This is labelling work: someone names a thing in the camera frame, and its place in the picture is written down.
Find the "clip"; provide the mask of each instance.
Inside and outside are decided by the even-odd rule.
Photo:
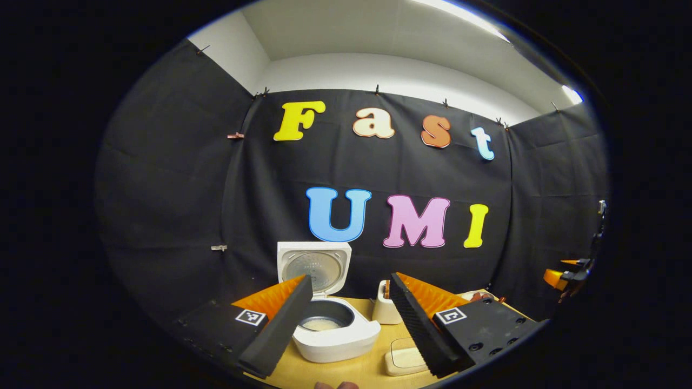
[[[202,51],[205,51],[207,49],[207,47],[201,49],[200,51],[197,51],[197,55],[200,55],[202,53]]]

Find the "blue letter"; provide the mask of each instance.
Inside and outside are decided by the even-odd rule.
[[[478,144],[478,151],[480,155],[487,159],[488,161],[495,158],[495,153],[488,149],[488,142],[490,142],[490,135],[486,134],[482,127],[477,127],[471,130],[471,135],[476,137],[476,143]]]
[[[362,189],[351,189],[346,198],[351,200],[351,223],[345,230],[331,226],[331,201],[338,192],[331,188],[310,188],[305,194],[310,199],[310,231],[326,242],[350,242],[358,239],[365,225],[365,202],[372,194]]]

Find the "pink letter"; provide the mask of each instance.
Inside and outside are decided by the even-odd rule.
[[[431,199],[420,217],[409,196],[395,194],[389,196],[387,202],[392,206],[392,227],[390,236],[382,242],[385,247],[403,246],[402,229],[406,230],[406,237],[411,246],[418,243],[418,239],[426,229],[426,237],[421,240],[421,246],[428,248],[444,246],[442,233],[449,200],[442,197]]]

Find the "table surface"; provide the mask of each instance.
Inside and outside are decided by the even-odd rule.
[[[477,291],[488,293],[484,289]],[[460,293],[459,296],[470,299],[475,292]],[[348,301],[364,317],[369,320],[372,319],[374,303],[371,300],[340,298]],[[504,305],[521,314],[521,312],[509,305]],[[318,381],[328,383],[334,388],[343,381],[351,381],[358,384],[360,389],[414,389],[448,378],[449,376],[438,379],[429,370],[394,377],[387,374],[384,356],[390,351],[392,341],[410,337],[411,335],[409,335],[403,323],[381,325],[380,334],[370,352],[346,361],[331,363],[314,363],[304,359],[300,355],[295,343],[291,340],[271,376],[266,379],[259,379],[245,374],[258,381],[284,389],[312,389],[315,386],[315,382]]]

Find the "black curtain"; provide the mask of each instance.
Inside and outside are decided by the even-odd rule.
[[[561,260],[586,258],[608,202],[608,151],[584,104],[514,125],[507,132],[512,206],[492,292],[533,318],[549,318],[562,294],[543,280]]]
[[[232,290],[218,253],[221,199],[252,95],[182,41],[121,102],[102,139],[95,206],[111,265],[167,322]]]
[[[211,298],[240,298],[277,282],[276,242],[318,241],[308,188],[338,191],[334,228],[349,224],[349,189],[372,193],[362,235],[350,242],[338,296],[369,298],[393,271],[460,293],[487,287],[535,319],[558,292],[547,267],[583,257],[607,192],[606,157],[583,105],[513,126],[442,104],[368,91],[247,92],[185,40],[137,82],[113,115],[98,159],[96,207],[114,271],[160,323]],[[326,111],[299,141],[274,141],[286,102],[323,101]],[[362,137],[359,109],[387,111],[391,138]],[[421,141],[423,119],[451,124],[444,149]],[[471,130],[491,137],[483,159]],[[244,138],[228,139],[242,133]],[[450,200],[446,244],[387,248],[390,195],[407,195],[420,215]],[[464,248],[469,206],[489,207],[479,248]],[[212,251],[225,244],[227,251]]]
[[[286,102],[323,101],[326,110],[302,130],[299,141],[274,141]],[[392,117],[395,134],[362,137],[352,126],[359,109],[373,107]],[[422,122],[443,116],[451,124],[444,149],[423,144]],[[334,228],[346,228],[350,201],[346,190],[368,190],[363,234],[350,242],[349,273],[339,296],[374,297],[380,280],[400,271],[461,293],[485,287],[500,258],[509,223],[510,163],[505,130],[497,123],[442,104],[374,92],[309,90],[270,93],[258,98],[246,119],[245,138],[237,141],[224,199],[224,253],[229,276],[241,294],[277,282],[276,242],[318,241],[309,223],[311,187],[338,191],[332,203]],[[477,150],[471,130],[490,135],[492,161]],[[387,248],[392,208],[390,195],[408,195],[418,214],[435,197],[450,200],[444,220],[446,243],[424,248],[406,242]],[[464,248],[471,225],[469,206],[489,207],[479,248]]]

